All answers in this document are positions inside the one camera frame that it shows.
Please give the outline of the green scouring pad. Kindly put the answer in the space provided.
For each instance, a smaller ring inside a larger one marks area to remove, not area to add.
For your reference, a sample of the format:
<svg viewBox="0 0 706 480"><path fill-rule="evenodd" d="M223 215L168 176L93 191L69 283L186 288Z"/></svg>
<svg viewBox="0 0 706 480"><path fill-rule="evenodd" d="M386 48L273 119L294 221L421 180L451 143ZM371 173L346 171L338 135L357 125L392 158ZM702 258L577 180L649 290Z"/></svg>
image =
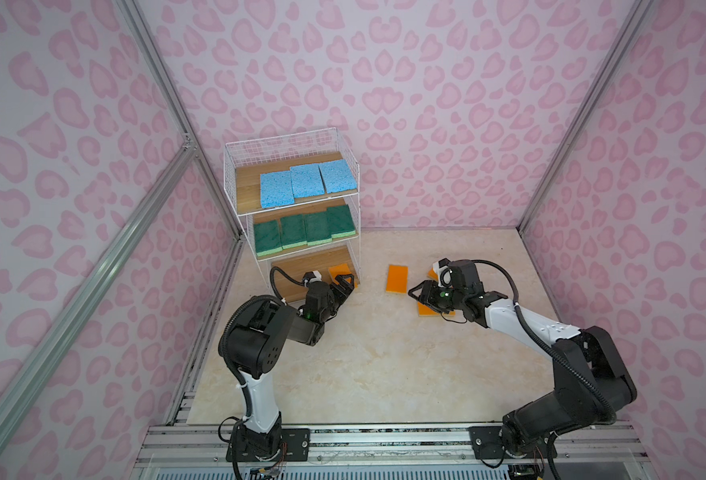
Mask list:
<svg viewBox="0 0 706 480"><path fill-rule="evenodd" d="M283 250L280 226L277 220L254 225L255 253L258 258L279 253Z"/></svg>
<svg viewBox="0 0 706 480"><path fill-rule="evenodd" d="M332 241L332 234L326 211L304 216L306 242L308 246L322 245Z"/></svg>
<svg viewBox="0 0 706 480"><path fill-rule="evenodd" d="M332 239L347 238L356 235L356 227L347 204L328 207L327 224Z"/></svg>
<svg viewBox="0 0 706 480"><path fill-rule="evenodd" d="M307 245L305 215L295 214L280 219L280 239L283 250Z"/></svg>

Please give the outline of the blue sponge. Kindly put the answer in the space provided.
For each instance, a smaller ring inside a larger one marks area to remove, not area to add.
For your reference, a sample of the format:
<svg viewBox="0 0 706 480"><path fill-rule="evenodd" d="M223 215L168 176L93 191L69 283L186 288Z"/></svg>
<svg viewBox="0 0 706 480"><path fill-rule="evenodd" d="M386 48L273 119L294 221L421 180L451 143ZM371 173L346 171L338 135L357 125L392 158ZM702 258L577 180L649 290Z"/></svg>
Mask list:
<svg viewBox="0 0 706 480"><path fill-rule="evenodd" d="M295 202L290 171L260 175L260 205L263 209L293 205Z"/></svg>
<svg viewBox="0 0 706 480"><path fill-rule="evenodd" d="M319 171L327 193L339 193L358 188L356 177L344 159L320 163Z"/></svg>
<svg viewBox="0 0 706 480"><path fill-rule="evenodd" d="M326 189L317 164L304 164L290 168L292 192L295 199L324 195Z"/></svg>

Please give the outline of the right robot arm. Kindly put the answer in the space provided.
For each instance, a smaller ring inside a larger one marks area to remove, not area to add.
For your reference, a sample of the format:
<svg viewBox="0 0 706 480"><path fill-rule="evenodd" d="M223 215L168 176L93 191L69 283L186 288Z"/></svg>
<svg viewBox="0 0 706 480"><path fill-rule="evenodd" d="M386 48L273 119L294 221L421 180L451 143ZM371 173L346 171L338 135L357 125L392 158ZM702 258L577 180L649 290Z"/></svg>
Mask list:
<svg viewBox="0 0 706 480"><path fill-rule="evenodd" d="M442 317L459 311L465 321L505 334L552 363L553 389L502 419L501 446L521 456L551 438L594 425L611 425L633 403L637 388L611 335L579 328L524 308L519 289L492 261L441 259L435 278L408 290Z"/></svg>

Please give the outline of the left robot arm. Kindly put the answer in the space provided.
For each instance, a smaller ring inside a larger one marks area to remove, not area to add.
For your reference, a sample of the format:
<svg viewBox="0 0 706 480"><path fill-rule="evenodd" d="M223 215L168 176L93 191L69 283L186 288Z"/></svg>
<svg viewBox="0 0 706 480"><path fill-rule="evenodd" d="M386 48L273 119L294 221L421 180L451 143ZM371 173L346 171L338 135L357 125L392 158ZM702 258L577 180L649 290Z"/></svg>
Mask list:
<svg viewBox="0 0 706 480"><path fill-rule="evenodd" d="M272 371L288 341L314 346L321 340L327 322L354 292L355 281L347 273L326 282L318 271L297 280L273 267L272 292L251 297L231 315L217 351L237 380L245 406L226 440L233 463L288 458L290 447L282 432Z"/></svg>

